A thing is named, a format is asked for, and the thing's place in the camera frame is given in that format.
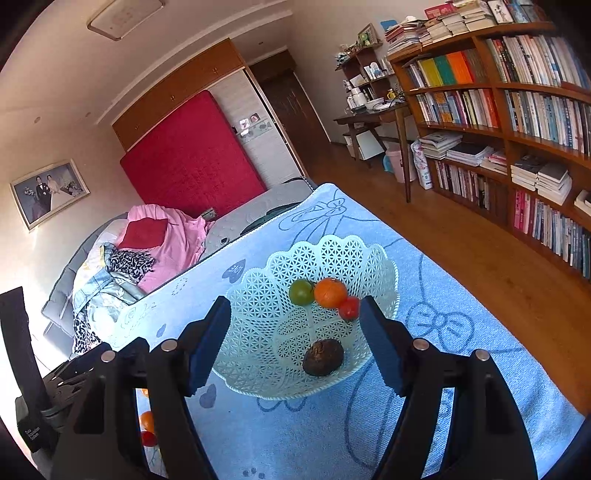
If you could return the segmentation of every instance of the fruit basket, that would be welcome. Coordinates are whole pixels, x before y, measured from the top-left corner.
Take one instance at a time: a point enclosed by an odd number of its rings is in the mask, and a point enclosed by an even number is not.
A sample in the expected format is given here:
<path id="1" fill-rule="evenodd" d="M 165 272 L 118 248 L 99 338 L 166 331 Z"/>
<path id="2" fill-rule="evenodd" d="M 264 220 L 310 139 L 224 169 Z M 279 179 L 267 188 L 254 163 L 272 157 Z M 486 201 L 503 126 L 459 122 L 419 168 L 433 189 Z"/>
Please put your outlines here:
<path id="1" fill-rule="evenodd" d="M 371 357 L 359 321 L 343 321 L 337 310 L 290 302 L 299 278 L 318 282 L 338 278 L 350 295 L 372 295 L 387 318 L 395 318 L 398 268 L 380 245 L 366 247 L 358 236 L 324 236 L 317 245 L 298 242 L 272 254 L 265 268 L 252 268 L 226 297 L 232 321 L 213 370 L 229 388 L 266 400 L 305 397 L 351 376 Z M 302 369 L 316 340 L 337 339 L 345 350 L 340 368 L 326 377 Z"/>

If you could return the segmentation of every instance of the ceiling light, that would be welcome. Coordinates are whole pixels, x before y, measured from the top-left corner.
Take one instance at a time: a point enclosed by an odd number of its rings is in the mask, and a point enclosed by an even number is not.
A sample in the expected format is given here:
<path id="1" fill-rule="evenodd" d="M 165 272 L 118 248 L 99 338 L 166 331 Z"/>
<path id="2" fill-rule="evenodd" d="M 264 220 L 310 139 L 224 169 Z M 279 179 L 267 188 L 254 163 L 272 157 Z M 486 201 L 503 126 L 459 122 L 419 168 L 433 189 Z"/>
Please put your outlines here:
<path id="1" fill-rule="evenodd" d="M 164 6 L 162 0 L 115 0 L 88 23 L 88 29 L 121 40 Z"/>

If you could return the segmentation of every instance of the green tomato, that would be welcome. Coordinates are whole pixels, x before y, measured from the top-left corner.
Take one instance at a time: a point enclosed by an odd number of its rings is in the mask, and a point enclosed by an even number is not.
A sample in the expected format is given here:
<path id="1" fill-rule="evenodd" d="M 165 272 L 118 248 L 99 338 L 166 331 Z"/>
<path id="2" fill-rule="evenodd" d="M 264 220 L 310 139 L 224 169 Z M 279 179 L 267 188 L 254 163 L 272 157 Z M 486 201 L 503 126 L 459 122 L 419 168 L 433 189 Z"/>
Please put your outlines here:
<path id="1" fill-rule="evenodd" d="M 290 302 L 303 307 L 314 301 L 314 285 L 304 278 L 293 282 L 290 286 Z"/>

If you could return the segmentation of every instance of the table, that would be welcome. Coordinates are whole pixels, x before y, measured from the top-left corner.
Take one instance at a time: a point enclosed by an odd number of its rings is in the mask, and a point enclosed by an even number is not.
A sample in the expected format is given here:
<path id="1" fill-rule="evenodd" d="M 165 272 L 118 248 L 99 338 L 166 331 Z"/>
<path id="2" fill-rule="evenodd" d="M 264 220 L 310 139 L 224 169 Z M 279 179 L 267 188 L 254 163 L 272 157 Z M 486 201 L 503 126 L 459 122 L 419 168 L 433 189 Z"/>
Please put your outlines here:
<path id="1" fill-rule="evenodd" d="M 376 133 L 375 128 L 381 124 L 388 124 L 391 122 L 396 123 L 396 129 L 398 131 L 398 140 L 400 142 L 400 150 L 402 152 L 402 168 L 404 170 L 404 190 L 406 192 L 407 203 L 410 203 L 410 171 L 409 171 L 409 159 L 408 159 L 408 142 L 406 138 L 406 127 L 404 125 L 404 118 L 410 116 L 411 112 L 408 108 L 408 104 L 396 103 L 386 110 L 381 112 L 361 112 L 353 113 L 351 115 L 345 115 L 335 118 L 335 122 L 339 125 L 348 125 L 349 133 L 351 134 L 351 141 L 353 142 L 353 152 L 355 153 L 355 160 L 360 160 L 361 155 L 359 154 L 359 143 L 357 142 L 357 135 L 370 131 L 375 139 L 378 141 L 380 146 L 386 150 L 386 146 L 382 141 L 382 138 Z M 355 124 L 364 123 L 365 127 L 355 128 Z"/>

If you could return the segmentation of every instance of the ceiling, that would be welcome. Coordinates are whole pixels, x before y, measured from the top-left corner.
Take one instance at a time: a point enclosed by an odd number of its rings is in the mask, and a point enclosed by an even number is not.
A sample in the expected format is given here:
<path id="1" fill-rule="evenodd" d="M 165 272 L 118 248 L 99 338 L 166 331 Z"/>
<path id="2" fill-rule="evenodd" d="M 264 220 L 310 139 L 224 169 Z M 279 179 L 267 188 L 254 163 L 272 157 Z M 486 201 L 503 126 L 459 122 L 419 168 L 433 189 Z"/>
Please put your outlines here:
<path id="1" fill-rule="evenodd" d="M 269 54 L 287 48 L 291 31 L 291 17 L 266 23 L 232 39 L 248 64 L 256 63 Z"/>
<path id="2" fill-rule="evenodd" d="M 36 19 L 0 72 L 5 136 L 39 116 L 36 128 L 111 123 L 154 83 L 223 38 L 236 38 L 247 59 L 280 48 L 291 15 L 290 0 L 165 0 L 165 8 L 115 42 L 86 28 L 108 3 L 54 0 Z"/>

